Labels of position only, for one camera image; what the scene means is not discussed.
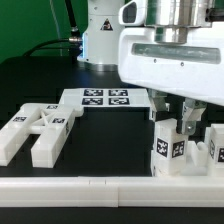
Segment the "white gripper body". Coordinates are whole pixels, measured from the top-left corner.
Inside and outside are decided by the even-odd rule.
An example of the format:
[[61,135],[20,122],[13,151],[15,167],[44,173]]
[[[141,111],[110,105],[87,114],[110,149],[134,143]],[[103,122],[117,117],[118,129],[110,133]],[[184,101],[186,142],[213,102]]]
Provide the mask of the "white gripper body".
[[121,80],[224,106],[224,25],[193,28],[185,44],[157,43],[153,28],[126,28],[119,40]]

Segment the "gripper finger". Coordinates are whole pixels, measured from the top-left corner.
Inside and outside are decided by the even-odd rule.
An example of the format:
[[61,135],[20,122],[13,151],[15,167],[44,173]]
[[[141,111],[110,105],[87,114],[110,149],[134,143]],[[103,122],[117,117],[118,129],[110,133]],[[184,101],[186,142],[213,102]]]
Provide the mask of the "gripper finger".
[[167,94],[165,92],[153,89],[148,90],[148,98],[150,103],[150,120],[159,121],[167,117],[169,105],[165,101],[166,97]]
[[207,103],[204,101],[186,98],[182,106],[182,117],[177,121],[177,133],[193,135],[206,107]]

